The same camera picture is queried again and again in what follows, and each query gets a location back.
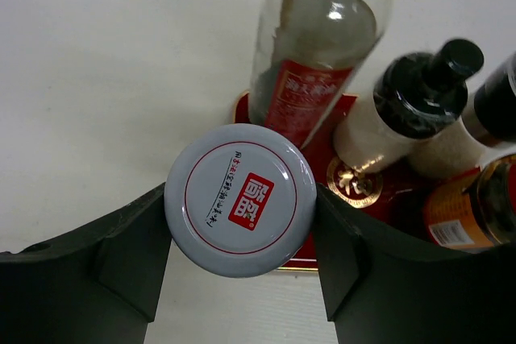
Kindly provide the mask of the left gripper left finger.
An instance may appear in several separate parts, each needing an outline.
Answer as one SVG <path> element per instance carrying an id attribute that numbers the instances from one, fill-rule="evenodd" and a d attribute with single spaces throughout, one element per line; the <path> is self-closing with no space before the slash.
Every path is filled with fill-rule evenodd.
<path id="1" fill-rule="evenodd" d="M 1 253 L 3 343 L 142 343 L 172 237 L 160 184 L 19 253 Z"/>

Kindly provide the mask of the red lid spice jar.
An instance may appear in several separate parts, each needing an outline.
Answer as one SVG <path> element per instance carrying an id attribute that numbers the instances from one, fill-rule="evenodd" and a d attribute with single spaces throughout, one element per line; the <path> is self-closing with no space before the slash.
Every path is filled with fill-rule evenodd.
<path id="1" fill-rule="evenodd" d="M 435 244 L 483 251 L 515 241 L 515 155 L 492 161 L 438 186 L 422 207 Z"/>

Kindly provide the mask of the white lid condiment jar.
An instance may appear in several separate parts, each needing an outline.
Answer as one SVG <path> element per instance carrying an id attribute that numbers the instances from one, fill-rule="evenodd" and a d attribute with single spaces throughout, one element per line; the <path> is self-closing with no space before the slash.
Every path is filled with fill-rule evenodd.
<path id="1" fill-rule="evenodd" d="M 164 186 L 174 242 L 218 276 L 249 278 L 293 258 L 314 219 L 317 189 L 303 154 L 252 124 L 207 132 L 184 149 Z"/>

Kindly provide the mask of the black cap sauce bottle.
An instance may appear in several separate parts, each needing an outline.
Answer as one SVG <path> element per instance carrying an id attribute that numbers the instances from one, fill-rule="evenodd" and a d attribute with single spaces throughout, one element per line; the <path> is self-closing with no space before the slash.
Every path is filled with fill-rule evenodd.
<path id="1" fill-rule="evenodd" d="M 302 147 L 388 25 L 392 0 L 264 0 L 248 117 Z"/>

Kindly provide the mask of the white label dark bottle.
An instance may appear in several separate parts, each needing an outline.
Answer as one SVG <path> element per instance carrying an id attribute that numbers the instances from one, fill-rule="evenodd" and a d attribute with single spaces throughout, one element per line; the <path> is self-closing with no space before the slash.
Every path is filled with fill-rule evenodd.
<path id="1" fill-rule="evenodd" d="M 471 40 L 450 39 L 436 52 L 396 58 L 333 131 L 339 159 L 376 173 L 454 123 L 468 100 L 467 80 L 485 62 Z"/>

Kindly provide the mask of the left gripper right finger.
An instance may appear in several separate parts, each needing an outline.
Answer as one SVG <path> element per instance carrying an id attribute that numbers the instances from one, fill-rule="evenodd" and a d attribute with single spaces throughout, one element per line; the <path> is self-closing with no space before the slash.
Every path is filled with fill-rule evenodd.
<path id="1" fill-rule="evenodd" d="M 317 187 L 312 227 L 327 318 L 341 343 L 512 343 L 515 247 L 433 245 Z"/>

